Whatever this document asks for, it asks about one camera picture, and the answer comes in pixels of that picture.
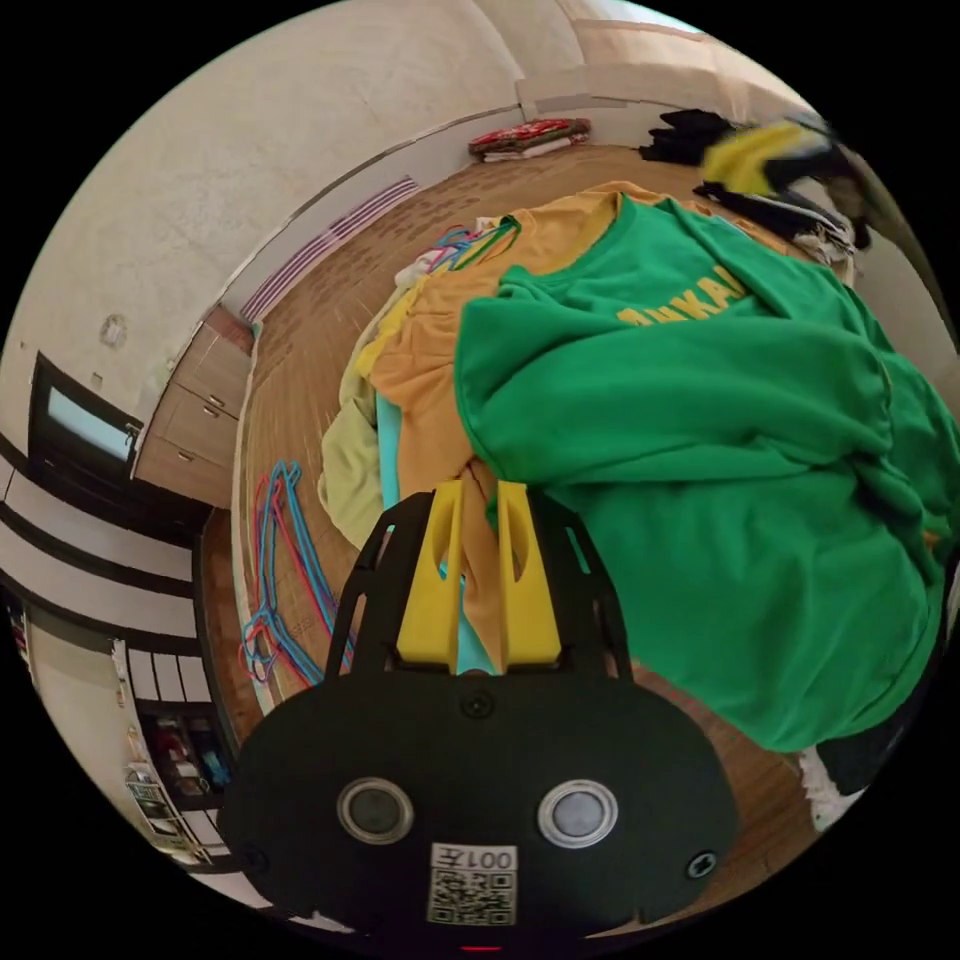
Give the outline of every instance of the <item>folded blanket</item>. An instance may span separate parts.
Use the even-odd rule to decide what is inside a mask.
[[[553,153],[554,150],[562,150],[564,147],[570,147],[577,143],[586,143],[587,135],[585,133],[575,133],[572,137],[561,137],[559,140],[551,140],[548,143],[539,143],[534,147],[527,147],[526,150],[497,150],[483,155],[483,162],[500,160],[529,160],[531,157],[541,157],[545,153]]]
[[[590,121],[580,118],[532,120],[530,123],[521,123],[516,127],[494,130],[482,137],[475,137],[467,144],[467,149],[471,156],[482,157],[488,153],[525,150],[551,140],[589,132]]]

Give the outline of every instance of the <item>white cloth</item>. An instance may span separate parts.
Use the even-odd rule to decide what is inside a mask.
[[[553,153],[554,150],[562,150],[573,143],[570,137],[561,137],[559,140],[551,140],[548,143],[538,143],[535,147],[527,147],[526,150],[497,150],[485,153],[483,155],[484,163],[496,163],[502,160],[529,160],[530,157],[542,157],[545,153]]]

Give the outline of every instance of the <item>red fabric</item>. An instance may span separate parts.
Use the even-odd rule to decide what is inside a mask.
[[[557,133],[562,136],[571,126],[570,120],[531,120],[516,127],[494,130],[493,133],[475,137],[470,141],[470,146],[483,147],[492,143],[501,143],[504,140],[532,140],[534,137],[542,137],[545,133]]]

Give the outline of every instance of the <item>white sneaker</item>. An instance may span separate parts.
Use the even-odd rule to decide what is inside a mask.
[[[819,833],[832,827],[863,796],[864,791],[842,796],[815,747],[804,750],[798,759],[803,773],[803,789],[810,801],[813,826]]]

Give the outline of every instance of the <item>window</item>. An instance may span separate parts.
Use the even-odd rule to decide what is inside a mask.
[[[56,387],[50,388],[47,413],[62,427],[75,434],[98,450],[126,463],[130,457],[133,436],[101,420],[96,414],[84,410],[78,403],[64,396]]]

